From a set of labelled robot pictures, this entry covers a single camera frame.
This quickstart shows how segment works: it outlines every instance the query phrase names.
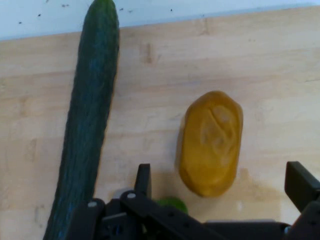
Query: cucumber skin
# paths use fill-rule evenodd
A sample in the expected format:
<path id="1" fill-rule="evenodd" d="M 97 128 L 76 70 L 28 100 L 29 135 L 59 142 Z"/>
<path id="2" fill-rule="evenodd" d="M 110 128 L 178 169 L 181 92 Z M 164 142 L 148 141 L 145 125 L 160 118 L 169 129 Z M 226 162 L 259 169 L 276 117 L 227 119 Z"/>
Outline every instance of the cucumber skin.
<path id="1" fill-rule="evenodd" d="M 43 240 L 65 239 L 73 209 L 93 197 L 118 51 L 115 4 L 112 0 L 94 0 L 80 37 L 59 178 Z"/>

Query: white wall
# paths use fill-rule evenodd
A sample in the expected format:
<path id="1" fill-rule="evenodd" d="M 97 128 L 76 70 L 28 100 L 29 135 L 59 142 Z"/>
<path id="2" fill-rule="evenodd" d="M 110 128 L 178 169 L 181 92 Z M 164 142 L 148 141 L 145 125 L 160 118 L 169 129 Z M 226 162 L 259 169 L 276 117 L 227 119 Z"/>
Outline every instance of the white wall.
<path id="1" fill-rule="evenodd" d="M 77 32 L 92 0 L 0 0 L 0 40 Z M 121 27 L 320 5 L 320 0 L 114 0 Z"/>

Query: screw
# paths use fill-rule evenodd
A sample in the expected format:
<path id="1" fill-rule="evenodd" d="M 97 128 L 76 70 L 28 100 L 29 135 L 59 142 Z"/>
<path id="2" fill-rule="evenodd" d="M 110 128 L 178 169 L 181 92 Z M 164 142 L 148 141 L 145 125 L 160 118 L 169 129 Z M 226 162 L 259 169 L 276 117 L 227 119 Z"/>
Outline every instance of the screw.
<path id="1" fill-rule="evenodd" d="M 126 197 L 128 199 L 134 199 L 136 197 L 136 194 L 135 193 L 129 193 Z"/>
<path id="2" fill-rule="evenodd" d="M 88 203 L 88 207 L 89 208 L 94 208 L 96 206 L 97 206 L 97 203 L 95 201 L 91 201 L 91 202 Z"/>

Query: potato-shaped object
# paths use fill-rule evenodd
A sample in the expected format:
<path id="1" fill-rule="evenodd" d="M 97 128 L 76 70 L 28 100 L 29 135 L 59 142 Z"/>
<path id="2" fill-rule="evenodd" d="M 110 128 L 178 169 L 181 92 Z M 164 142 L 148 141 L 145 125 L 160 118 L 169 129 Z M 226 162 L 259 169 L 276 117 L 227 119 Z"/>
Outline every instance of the potato-shaped object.
<path id="1" fill-rule="evenodd" d="M 215 197 L 232 185 L 242 128 L 242 108 L 224 92 L 208 92 L 188 108 L 179 173 L 191 191 Z"/>

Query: wooden countertop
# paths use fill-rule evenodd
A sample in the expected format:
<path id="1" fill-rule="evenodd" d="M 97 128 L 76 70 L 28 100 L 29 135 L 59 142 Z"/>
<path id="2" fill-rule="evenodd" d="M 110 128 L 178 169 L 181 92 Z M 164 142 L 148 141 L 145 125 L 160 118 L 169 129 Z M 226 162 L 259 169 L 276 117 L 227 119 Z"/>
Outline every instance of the wooden countertop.
<path id="1" fill-rule="evenodd" d="M 191 216 L 275 219 L 298 211 L 287 161 L 320 178 L 320 8 L 121 29 L 120 60 L 96 196 L 106 202 L 151 163 L 155 198 Z M 79 33 L 0 42 L 0 238 L 41 239 L 54 198 Z M 244 112 L 237 178 L 200 198 L 175 169 L 188 106 L 221 90 Z"/>

